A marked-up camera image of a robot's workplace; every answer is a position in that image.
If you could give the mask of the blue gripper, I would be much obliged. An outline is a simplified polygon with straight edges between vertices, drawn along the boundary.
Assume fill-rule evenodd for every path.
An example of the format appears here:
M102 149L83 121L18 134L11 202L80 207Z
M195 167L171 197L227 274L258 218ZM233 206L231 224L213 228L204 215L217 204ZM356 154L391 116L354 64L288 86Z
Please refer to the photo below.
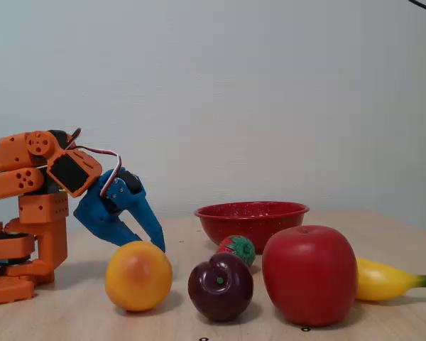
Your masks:
M163 228L146 199L146 192L140 178L121 168L112 179L106 193L106 182L112 170L108 170L89 188L81 199L75 217L99 239L121 247L141 241L136 233L118 217L124 210L140 224L150 241L162 252L166 251Z

